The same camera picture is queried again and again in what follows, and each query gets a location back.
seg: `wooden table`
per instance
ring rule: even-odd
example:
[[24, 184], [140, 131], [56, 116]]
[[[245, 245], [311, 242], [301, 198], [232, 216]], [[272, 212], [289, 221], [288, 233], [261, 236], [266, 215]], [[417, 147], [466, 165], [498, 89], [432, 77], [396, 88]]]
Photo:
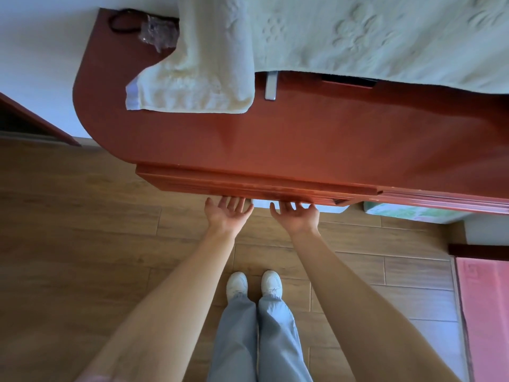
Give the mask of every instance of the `wooden table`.
[[162, 190], [348, 205], [370, 200], [509, 213], [509, 99], [441, 86], [373, 89], [265, 74], [245, 114], [125, 109], [125, 86], [163, 56], [115, 34], [101, 9], [76, 76], [81, 123]]

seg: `white sneaker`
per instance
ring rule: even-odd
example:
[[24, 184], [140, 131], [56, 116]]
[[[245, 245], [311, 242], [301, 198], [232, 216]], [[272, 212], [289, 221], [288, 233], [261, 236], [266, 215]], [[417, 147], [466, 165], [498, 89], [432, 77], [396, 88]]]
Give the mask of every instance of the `white sneaker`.
[[265, 271], [262, 276], [262, 295], [272, 295], [275, 297], [283, 296], [283, 286], [281, 278], [275, 271]]
[[242, 272], [235, 272], [226, 283], [226, 299], [230, 301], [239, 293], [247, 295], [247, 277]]

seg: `pants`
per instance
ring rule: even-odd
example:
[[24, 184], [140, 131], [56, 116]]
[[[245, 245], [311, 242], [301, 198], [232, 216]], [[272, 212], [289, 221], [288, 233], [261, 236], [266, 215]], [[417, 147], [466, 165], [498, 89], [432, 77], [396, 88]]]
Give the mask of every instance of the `pants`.
[[[260, 382], [312, 381], [302, 357], [295, 319], [288, 306], [272, 295], [258, 303]], [[257, 308], [237, 295], [225, 308], [214, 341], [208, 382], [257, 381]]]

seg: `hand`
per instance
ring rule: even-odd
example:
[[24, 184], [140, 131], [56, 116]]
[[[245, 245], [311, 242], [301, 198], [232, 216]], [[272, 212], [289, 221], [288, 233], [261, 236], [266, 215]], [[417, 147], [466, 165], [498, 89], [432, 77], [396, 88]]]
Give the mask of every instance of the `hand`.
[[305, 209], [300, 202], [296, 202], [295, 208], [292, 207], [291, 202], [279, 201], [279, 213], [277, 213], [276, 206], [271, 202], [270, 214], [288, 232], [290, 237], [301, 232], [318, 233], [320, 212], [315, 204], [311, 204], [308, 209]]
[[249, 205], [249, 208], [245, 212], [242, 212], [244, 208], [245, 198], [240, 198], [239, 203], [236, 197], [232, 197], [226, 205], [228, 197], [223, 196], [220, 203], [215, 206], [214, 201], [209, 197], [205, 201], [205, 214], [209, 221], [209, 230], [220, 233], [231, 233], [233, 237], [237, 236], [244, 224], [246, 223], [249, 216], [253, 212], [253, 204]]

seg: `embossed tablecloth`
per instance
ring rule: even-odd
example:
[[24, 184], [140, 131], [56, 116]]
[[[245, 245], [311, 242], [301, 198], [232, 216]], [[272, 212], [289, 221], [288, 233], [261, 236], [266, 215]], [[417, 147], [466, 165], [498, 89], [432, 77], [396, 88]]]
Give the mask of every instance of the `embossed tablecloth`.
[[179, 0], [181, 37], [129, 109], [245, 112], [254, 72], [509, 93], [509, 0]]

